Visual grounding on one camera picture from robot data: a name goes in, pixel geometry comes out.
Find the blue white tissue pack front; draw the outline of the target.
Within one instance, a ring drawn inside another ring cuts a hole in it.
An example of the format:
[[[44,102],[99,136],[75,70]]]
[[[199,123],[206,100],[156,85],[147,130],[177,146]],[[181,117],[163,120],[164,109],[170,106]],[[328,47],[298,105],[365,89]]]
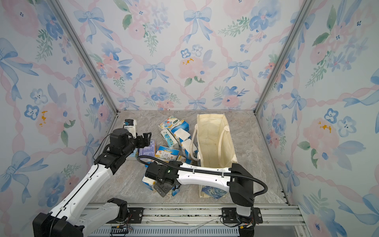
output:
[[[171,189],[171,195],[174,197],[180,191],[180,185],[174,185]]]

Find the cream canvas tote bag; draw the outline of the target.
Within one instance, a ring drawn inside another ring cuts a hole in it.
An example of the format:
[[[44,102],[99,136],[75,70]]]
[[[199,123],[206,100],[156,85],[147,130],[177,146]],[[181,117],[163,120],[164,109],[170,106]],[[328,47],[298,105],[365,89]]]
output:
[[[189,156],[207,168],[230,168],[238,162],[229,122],[224,114],[197,115]]]

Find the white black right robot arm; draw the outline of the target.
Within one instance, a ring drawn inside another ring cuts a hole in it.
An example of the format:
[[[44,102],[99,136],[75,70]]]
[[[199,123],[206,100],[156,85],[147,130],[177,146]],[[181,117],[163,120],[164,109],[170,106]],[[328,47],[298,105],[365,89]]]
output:
[[[217,188],[228,192],[236,205],[237,226],[253,228],[263,222],[254,202],[255,197],[268,191],[268,187],[237,163],[230,168],[199,167],[179,161],[149,163],[143,182],[150,183],[162,197],[181,185]]]

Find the purple tissue pack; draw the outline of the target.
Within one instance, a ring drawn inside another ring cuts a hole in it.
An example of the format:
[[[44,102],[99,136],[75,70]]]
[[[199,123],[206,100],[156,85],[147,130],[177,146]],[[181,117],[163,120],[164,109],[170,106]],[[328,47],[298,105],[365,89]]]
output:
[[[138,156],[154,157],[155,154],[156,154],[156,142],[155,140],[151,140],[149,146],[139,149]]]

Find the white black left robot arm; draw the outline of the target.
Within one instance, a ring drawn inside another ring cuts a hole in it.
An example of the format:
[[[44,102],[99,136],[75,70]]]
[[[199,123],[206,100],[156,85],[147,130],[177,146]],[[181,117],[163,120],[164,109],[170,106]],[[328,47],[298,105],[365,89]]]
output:
[[[40,213],[33,220],[34,236],[87,237],[109,221],[125,222],[130,215],[127,201],[119,198],[110,199],[86,216],[82,212],[136,148],[150,145],[151,136],[150,132],[132,135],[128,129],[115,129],[83,180],[49,213]]]

